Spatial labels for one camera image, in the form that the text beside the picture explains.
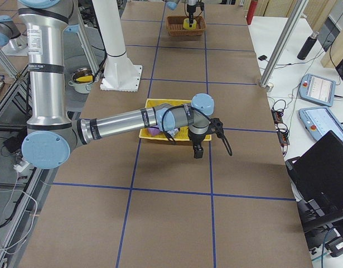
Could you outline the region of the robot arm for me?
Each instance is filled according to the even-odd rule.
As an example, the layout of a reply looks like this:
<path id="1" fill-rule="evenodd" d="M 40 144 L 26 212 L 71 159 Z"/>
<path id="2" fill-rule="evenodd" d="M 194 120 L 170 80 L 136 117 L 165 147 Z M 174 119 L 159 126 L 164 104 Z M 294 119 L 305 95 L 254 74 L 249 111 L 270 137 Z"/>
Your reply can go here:
<path id="1" fill-rule="evenodd" d="M 175 10 L 178 3 L 180 1 L 178 0 L 167 0 L 166 2 L 166 6 L 171 9 L 171 10 Z M 197 0 L 186 0 L 184 1 L 184 11 L 186 14 L 186 19 L 184 19 L 183 22 L 183 27 L 185 29 L 192 29 L 192 28 L 196 28 L 196 21 L 194 18 L 194 13 L 196 12 L 196 9 L 198 6 L 200 6 L 200 2 Z"/>
<path id="2" fill-rule="evenodd" d="M 70 119 L 80 112 L 88 89 L 74 89 L 70 79 L 92 56 L 77 1 L 19 1 L 18 14 L 27 28 L 32 116 L 21 146 L 23 158 L 40 169 L 62 165 L 71 152 L 94 140 L 143 128 L 165 135 L 187 127 L 194 157 L 203 155 L 202 141 L 221 132 L 212 118 L 214 100 L 204 93 L 179 106 L 161 104 L 102 119 Z"/>

